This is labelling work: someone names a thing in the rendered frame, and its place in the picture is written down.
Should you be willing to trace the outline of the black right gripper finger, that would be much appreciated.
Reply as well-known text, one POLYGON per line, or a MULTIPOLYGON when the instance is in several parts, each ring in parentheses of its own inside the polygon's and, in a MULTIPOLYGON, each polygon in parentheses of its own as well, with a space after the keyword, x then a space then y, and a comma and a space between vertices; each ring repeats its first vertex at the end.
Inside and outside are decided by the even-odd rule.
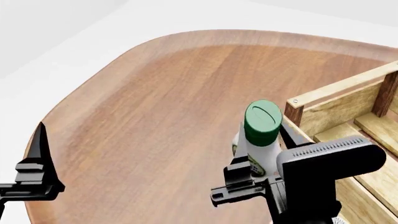
POLYGON ((313 144, 312 139, 302 133, 301 130, 290 124, 287 121, 283 121, 280 127, 280 135, 287 149, 295 149, 313 144))
POLYGON ((252 181, 251 165, 249 163, 245 142, 238 142, 234 158, 231 163, 223 169, 223 174, 227 187, 252 181))

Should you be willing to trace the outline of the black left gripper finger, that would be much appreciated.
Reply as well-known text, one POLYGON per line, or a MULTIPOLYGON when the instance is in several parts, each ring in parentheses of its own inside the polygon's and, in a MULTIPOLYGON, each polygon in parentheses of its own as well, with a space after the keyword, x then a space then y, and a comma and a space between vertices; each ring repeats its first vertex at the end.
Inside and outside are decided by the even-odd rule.
POLYGON ((57 176, 50 154, 46 127, 40 122, 32 136, 25 158, 16 165, 16 182, 38 182, 44 185, 63 187, 57 176))

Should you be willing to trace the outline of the white salad dressing bottle green cap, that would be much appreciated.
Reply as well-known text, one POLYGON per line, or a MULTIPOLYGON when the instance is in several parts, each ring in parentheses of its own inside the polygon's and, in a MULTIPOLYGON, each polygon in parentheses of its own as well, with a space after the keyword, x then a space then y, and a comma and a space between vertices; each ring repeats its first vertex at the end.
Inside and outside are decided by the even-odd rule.
POLYGON ((276 157, 282 151, 278 138, 281 124, 282 113, 274 102, 256 100, 246 108, 239 131, 232 141, 232 151, 246 147, 252 176, 278 174, 276 157))

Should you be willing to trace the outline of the light wooden slatted tray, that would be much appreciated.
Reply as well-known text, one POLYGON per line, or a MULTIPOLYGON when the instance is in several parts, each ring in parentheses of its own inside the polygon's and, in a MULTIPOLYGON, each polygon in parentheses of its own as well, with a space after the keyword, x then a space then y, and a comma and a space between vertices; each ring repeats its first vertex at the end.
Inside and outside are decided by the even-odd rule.
POLYGON ((385 147, 382 168, 338 180, 336 194, 349 224, 398 224, 398 61, 291 98, 285 109, 305 138, 369 136, 385 147))

